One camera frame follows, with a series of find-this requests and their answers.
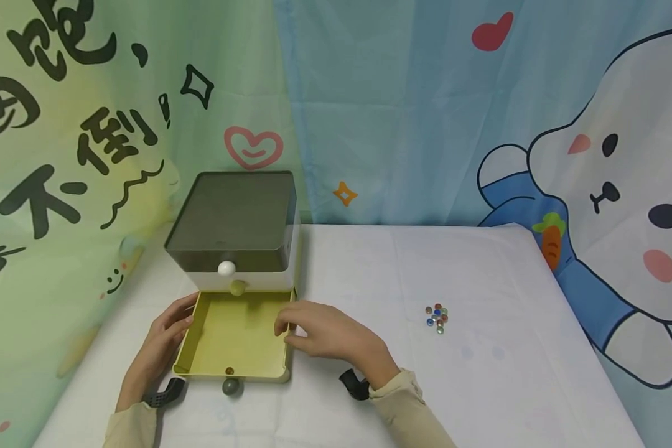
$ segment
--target yellow tray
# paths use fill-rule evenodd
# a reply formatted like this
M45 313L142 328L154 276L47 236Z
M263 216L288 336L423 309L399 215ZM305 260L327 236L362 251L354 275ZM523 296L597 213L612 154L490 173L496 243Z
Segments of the yellow tray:
M194 322L172 371L179 376L289 381L290 350L274 336L276 314L296 300L295 291L200 292Z

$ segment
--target gray ball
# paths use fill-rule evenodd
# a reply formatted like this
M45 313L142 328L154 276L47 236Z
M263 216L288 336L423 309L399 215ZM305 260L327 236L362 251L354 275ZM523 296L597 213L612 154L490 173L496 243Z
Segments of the gray ball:
M240 387L241 387L241 383L239 383L238 379L227 378L222 383L222 392L224 392L224 395L227 395L227 396L236 395L236 393L239 392Z

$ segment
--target pink cheek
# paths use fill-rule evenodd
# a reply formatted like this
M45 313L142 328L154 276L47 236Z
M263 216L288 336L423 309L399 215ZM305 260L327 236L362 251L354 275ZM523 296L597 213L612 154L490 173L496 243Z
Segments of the pink cheek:
M577 154L578 152L585 152L590 149L590 137L587 137L585 134L577 134L575 139L572 140L570 149L567 150L568 154Z
M672 258L670 255L663 253L661 250L652 249L646 251L642 259L652 277L662 283L672 281Z

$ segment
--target bunny eye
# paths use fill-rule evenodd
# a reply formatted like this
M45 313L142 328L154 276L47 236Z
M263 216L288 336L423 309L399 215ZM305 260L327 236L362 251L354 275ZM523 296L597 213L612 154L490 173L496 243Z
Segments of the bunny eye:
M652 207L647 217L653 225L660 228L672 228L672 204L661 203Z
M612 156L619 140L620 138L617 134L610 134L609 136L605 137L605 140L603 140L603 155L605 157Z

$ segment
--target white tabletop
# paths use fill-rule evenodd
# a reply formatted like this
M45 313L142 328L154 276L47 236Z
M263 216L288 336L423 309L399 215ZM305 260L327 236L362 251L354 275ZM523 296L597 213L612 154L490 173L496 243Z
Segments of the white tabletop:
M152 320L194 285L157 235L124 285L35 447L100 447L124 372ZM416 372L460 447L641 447L632 423L528 231L304 226L301 300L371 327ZM444 335L425 307L449 308ZM292 380L190 381L163 418L161 447L391 447L349 366L297 353Z

